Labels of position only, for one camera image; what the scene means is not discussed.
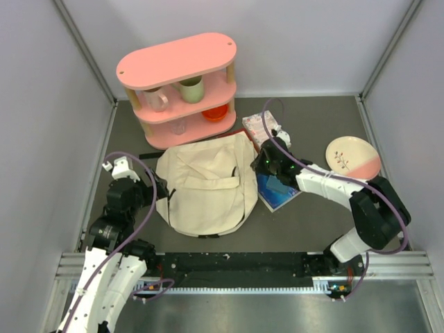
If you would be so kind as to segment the blue orange book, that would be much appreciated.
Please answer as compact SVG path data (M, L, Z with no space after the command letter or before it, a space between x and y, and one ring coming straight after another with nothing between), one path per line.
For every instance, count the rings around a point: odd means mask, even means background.
M266 188L268 177L269 176L263 174L257 174L257 190L260 199L271 212L275 212L276 210L280 209L282 206L286 205L300 194L299 191L289 186L287 186L288 192L286 194L280 194L268 190Z

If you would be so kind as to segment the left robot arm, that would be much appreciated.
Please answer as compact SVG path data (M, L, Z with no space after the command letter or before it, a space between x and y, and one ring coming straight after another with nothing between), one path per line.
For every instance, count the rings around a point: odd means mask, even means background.
M169 195L153 175L150 186L130 177L113 180L102 214L90 226L82 274L58 332L113 332L137 281L156 270L155 248L133 240L135 217Z

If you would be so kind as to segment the cream canvas backpack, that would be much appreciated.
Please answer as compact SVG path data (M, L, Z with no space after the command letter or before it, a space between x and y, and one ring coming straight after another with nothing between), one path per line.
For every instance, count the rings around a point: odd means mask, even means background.
M156 174L169 195L156 203L169 227L190 237L236 232L253 211L257 179L250 164L257 157L243 133L141 154L156 160Z

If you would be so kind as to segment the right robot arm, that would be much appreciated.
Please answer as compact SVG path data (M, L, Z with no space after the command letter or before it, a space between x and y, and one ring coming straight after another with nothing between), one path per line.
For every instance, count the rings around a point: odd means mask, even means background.
M334 275L368 251L381 252L411 222L411 215L384 177L358 180L296 159L280 138L266 140L250 165L257 175L274 176L296 191L316 194L350 211L354 226L324 250L324 267Z

